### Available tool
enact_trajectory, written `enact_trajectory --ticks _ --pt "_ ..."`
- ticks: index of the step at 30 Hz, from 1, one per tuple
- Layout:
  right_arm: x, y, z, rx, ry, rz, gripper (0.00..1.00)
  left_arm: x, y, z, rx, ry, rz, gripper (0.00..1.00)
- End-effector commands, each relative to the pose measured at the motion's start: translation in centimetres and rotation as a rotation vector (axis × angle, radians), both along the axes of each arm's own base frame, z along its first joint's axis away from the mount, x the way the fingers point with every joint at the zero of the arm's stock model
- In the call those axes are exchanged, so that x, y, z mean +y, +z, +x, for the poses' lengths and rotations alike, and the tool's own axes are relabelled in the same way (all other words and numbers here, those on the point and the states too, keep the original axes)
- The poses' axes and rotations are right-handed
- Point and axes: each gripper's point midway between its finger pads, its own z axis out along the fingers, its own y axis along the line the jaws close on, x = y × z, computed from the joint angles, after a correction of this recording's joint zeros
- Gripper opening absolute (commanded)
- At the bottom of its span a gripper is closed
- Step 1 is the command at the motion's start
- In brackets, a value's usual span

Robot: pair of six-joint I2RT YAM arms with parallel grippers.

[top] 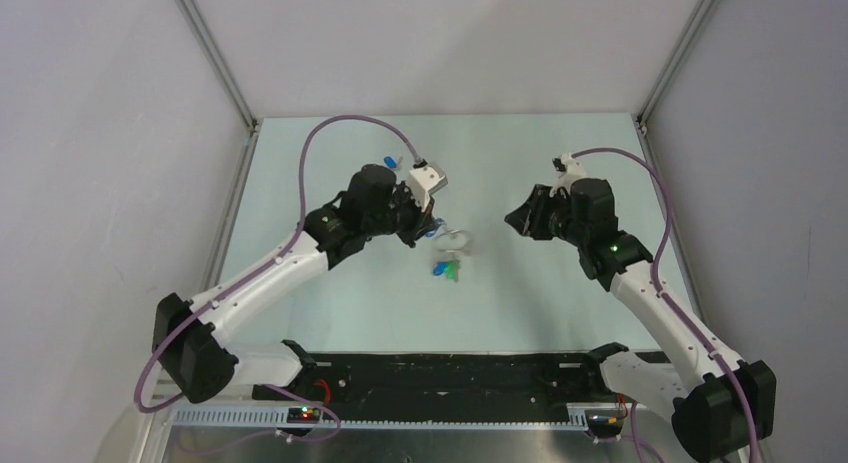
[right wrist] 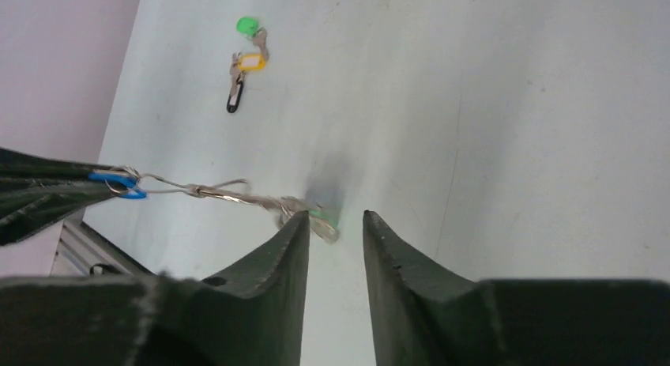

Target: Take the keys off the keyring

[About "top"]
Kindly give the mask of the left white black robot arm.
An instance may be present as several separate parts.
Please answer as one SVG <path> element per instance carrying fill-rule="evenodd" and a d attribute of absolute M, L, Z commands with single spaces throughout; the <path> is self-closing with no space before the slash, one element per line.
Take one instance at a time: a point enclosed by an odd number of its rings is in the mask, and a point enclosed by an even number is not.
<path fill-rule="evenodd" d="M 437 228 L 434 195 L 445 173 L 426 162 L 404 180 L 367 164 L 347 188 L 310 211 L 295 231 L 266 256 L 230 280 L 187 300 L 171 293 L 156 307 L 152 354 L 193 404 L 231 384 L 278 386 L 304 399 L 316 386 L 308 353 L 295 343 L 240 347 L 239 331 L 287 293 L 338 266 L 373 238 L 395 235 L 413 248 Z"/>

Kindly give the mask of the metal wire keyring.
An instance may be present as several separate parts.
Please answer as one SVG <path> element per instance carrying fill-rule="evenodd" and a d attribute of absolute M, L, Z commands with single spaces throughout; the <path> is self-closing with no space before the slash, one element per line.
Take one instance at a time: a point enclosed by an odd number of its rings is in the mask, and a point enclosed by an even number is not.
<path fill-rule="evenodd" d="M 435 249 L 445 253 L 469 255 L 474 247 L 474 235 L 467 230 L 448 229 L 433 238 Z"/>

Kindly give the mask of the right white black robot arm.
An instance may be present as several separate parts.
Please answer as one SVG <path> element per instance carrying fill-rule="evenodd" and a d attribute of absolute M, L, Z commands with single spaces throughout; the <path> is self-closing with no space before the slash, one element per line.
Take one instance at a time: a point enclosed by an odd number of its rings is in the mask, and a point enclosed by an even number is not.
<path fill-rule="evenodd" d="M 587 278 L 628 308 L 670 361 L 664 369 L 605 344 L 584 360 L 583 392 L 596 401 L 614 393 L 635 400 L 669 422 L 697 462 L 755 448 L 774 430 L 774 372 L 764 361 L 746 362 L 675 301 L 650 251 L 620 229 L 615 209 L 607 181 L 581 178 L 567 187 L 535 185 L 504 218 L 523 237 L 573 245 Z"/>

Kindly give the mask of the blue tagged brass key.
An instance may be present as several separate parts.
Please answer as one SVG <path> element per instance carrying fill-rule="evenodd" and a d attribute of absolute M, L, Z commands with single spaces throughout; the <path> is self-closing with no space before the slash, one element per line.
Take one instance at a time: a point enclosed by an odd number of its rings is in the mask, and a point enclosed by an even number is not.
<path fill-rule="evenodd" d="M 445 273 L 449 266 L 448 261 L 437 261 L 432 268 L 433 276 L 441 276 Z"/>

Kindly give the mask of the green tagged key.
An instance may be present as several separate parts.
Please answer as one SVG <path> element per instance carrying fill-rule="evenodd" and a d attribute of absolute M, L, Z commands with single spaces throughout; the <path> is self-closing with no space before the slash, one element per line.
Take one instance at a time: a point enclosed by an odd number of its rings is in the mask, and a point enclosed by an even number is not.
<path fill-rule="evenodd" d="M 450 260 L 446 263 L 444 269 L 444 275 L 447 279 L 458 282 L 459 281 L 459 271 L 461 268 L 461 262 L 459 260 Z"/>

